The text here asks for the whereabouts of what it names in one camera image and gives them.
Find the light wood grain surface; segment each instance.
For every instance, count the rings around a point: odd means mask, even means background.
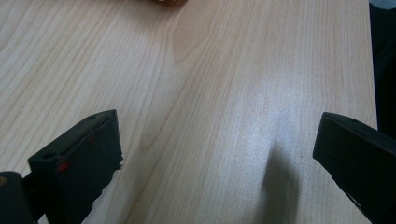
[[[365,0],[0,0],[0,170],[112,108],[85,223],[368,223],[312,159],[322,112],[375,127]]]

